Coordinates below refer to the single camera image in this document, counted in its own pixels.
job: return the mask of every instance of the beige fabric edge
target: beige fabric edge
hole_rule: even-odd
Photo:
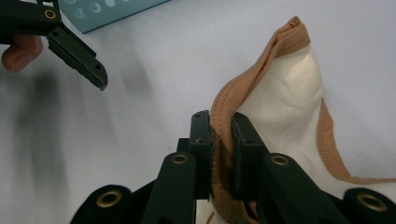
[[[309,44],[309,37],[297,17],[278,29],[259,60],[245,73],[227,83],[212,106],[210,124],[215,139],[212,187],[213,204],[228,223],[258,223],[255,203],[237,201],[230,193],[233,169],[233,138],[231,118],[262,80],[275,57],[293,53]]]
[[[237,201],[230,193],[230,176],[233,170],[232,116],[265,76],[274,58],[293,53],[309,43],[305,26],[298,17],[293,17],[274,33],[258,61],[245,73],[228,82],[214,101],[210,116],[215,139],[213,204],[228,223],[258,223],[255,202]],[[319,112],[317,143],[318,153],[326,169],[336,179],[354,184],[396,181],[390,178],[359,178],[350,175],[336,148],[332,118],[323,100]]]
[[[361,185],[396,182],[396,178],[361,178],[349,173],[335,144],[332,117],[323,99],[318,119],[317,144],[323,164],[338,180]]]

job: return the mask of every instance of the cloth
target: cloth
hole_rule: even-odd
[[[337,151],[321,75],[299,18],[278,29],[259,60],[228,82],[211,110],[215,138],[213,204],[228,223],[258,223],[254,202],[233,198],[232,116],[247,115],[271,152],[291,156],[316,184],[336,197],[361,185],[395,201],[396,179],[352,176]]]

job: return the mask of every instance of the white fabric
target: white fabric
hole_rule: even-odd
[[[196,205],[196,224],[227,224],[209,201],[198,200]]]
[[[20,74],[0,66],[0,223],[69,223],[94,190],[137,190],[156,178],[177,139],[189,136],[191,115],[210,109],[220,88],[295,15],[312,37],[337,144],[348,148],[343,158],[385,167],[360,175],[396,176],[394,8],[392,0],[172,0],[86,35],[64,17],[96,51],[109,85],[100,92],[47,47]],[[32,83],[43,73],[57,87],[36,96]],[[361,126],[359,145],[349,141],[349,124]],[[357,158],[351,152],[361,146],[393,156],[384,163],[370,150]]]
[[[321,74],[308,46],[275,59],[239,112],[250,118],[271,152],[291,156],[321,189],[342,198],[345,190],[359,186],[336,180],[321,161],[316,139],[321,98]],[[363,187],[396,202],[394,183]]]

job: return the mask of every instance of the white table surface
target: white table surface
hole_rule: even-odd
[[[172,0],[85,35],[72,27],[109,85],[97,90],[48,49],[17,75],[0,67],[0,223],[68,223],[94,190],[156,178],[191,115],[294,15],[347,168],[396,177],[395,10],[390,0]]]

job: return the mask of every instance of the mounting hole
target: mounting hole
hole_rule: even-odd
[[[121,200],[121,192],[117,189],[110,190],[96,200],[96,205],[102,208],[108,208],[116,205]]]
[[[277,165],[288,165],[289,164],[288,158],[286,158],[284,156],[279,156],[279,155],[271,157],[271,161]]]
[[[362,194],[358,194],[357,198],[361,204],[376,212],[388,211],[387,205],[373,195],[362,193]]]
[[[114,7],[116,5],[116,0],[105,0],[108,7]]]
[[[99,5],[99,3],[90,3],[90,10],[91,12],[99,13],[102,11],[102,7]]]
[[[55,13],[54,11],[52,11],[52,10],[46,10],[46,11],[44,12],[44,15],[46,15],[46,17],[47,17],[48,19],[50,19],[50,20],[53,20],[53,19],[56,18],[56,13]]]
[[[75,9],[75,16],[79,19],[84,19],[87,17],[87,13],[81,7]]]
[[[189,158],[183,154],[177,154],[172,157],[172,162],[174,164],[183,164],[183,163],[186,163],[188,160],[189,160]]]
[[[160,217],[158,224],[172,224],[174,220],[171,217]]]

